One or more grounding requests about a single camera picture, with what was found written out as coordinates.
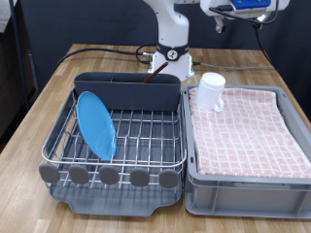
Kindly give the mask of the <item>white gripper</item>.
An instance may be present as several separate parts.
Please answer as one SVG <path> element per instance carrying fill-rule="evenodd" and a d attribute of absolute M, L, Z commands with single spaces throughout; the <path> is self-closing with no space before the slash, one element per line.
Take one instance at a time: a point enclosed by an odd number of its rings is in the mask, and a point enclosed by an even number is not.
<path fill-rule="evenodd" d="M 223 17 L 256 18 L 255 29 L 261 29 L 268 16 L 276 10 L 283 11 L 290 0 L 200 0 L 201 10 L 209 17 L 215 17 L 216 32 L 224 33 Z"/>

